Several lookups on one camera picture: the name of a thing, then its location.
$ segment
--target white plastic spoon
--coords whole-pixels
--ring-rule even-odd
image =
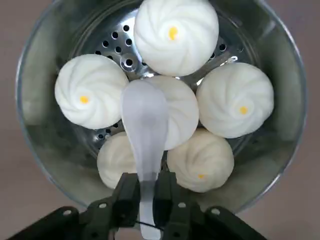
[[[140,221],[154,225],[154,188],[168,133],[167,101],[161,90],[144,80],[134,80],[123,91],[121,105],[140,181]],[[140,229],[146,240],[161,238],[158,229],[145,225]]]

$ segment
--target perforated steamer tray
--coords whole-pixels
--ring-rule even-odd
[[[146,65],[135,46],[134,23],[137,13],[138,9],[134,9],[129,13],[117,12],[101,22],[93,23],[93,31],[83,37],[83,42],[80,44],[81,47],[76,50],[75,55],[94,53],[106,56],[121,66],[130,81],[157,75],[155,71]],[[110,18],[119,21],[111,24]],[[177,79],[188,84],[194,92],[196,92],[203,77],[221,65],[232,62],[257,64],[250,44],[232,22],[220,15],[219,27],[220,37],[218,44],[208,62],[199,71],[191,75],[177,77]],[[97,157],[99,149],[110,136],[124,131],[122,121],[111,127],[98,130],[91,130],[78,125],[73,125],[73,128],[79,139],[94,157]],[[228,140],[235,156],[250,137],[251,135],[246,135]]]

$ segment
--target white steamed bun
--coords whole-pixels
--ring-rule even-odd
[[[107,128],[121,119],[121,94],[127,84],[127,76],[111,59],[81,55],[61,69],[55,99],[72,123],[88,129]]]
[[[134,41],[140,55],[166,76],[199,70],[218,37],[218,16],[207,0],[145,0],[135,18]]]
[[[136,162],[127,134],[120,132],[110,137],[102,146],[97,167],[103,183],[115,189],[123,173],[136,173]]]
[[[270,80],[247,63],[230,63],[211,71],[199,86],[196,98],[200,122],[224,138],[256,131],[274,109]]]
[[[168,104],[168,134],[165,150],[185,143],[197,129],[199,108],[197,98],[183,81],[170,76],[154,76],[146,81],[162,90]]]
[[[205,129],[197,129],[181,146],[170,150],[167,165],[177,183],[197,193],[221,187],[234,169],[228,142]]]

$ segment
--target table surface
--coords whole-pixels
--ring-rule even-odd
[[[15,74],[23,45],[51,0],[0,2],[0,239],[5,239],[40,217],[74,205],[49,183],[37,167],[18,125]],[[317,78],[319,0],[268,0],[291,31],[307,72],[309,110],[303,141],[295,161],[280,181],[258,203],[239,216],[270,240],[320,239],[320,161],[317,127],[320,87]]]

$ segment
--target metal pot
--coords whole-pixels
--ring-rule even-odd
[[[227,183],[202,194],[190,192],[202,208],[220,205],[238,212],[267,192],[292,161],[306,120],[306,77],[292,36],[264,1],[211,2],[219,15],[218,46],[202,69],[181,80],[195,90],[212,69],[239,61],[262,69],[275,91],[275,109],[264,125],[229,139],[235,169]],[[25,138],[49,180],[82,205],[112,194],[100,180],[96,157],[104,141],[124,129],[121,121],[97,130],[70,123],[55,101],[55,81],[68,60],[92,53],[112,58],[130,80],[156,74],[134,43],[140,4],[140,0],[57,0],[36,23],[19,61],[16,104]]]

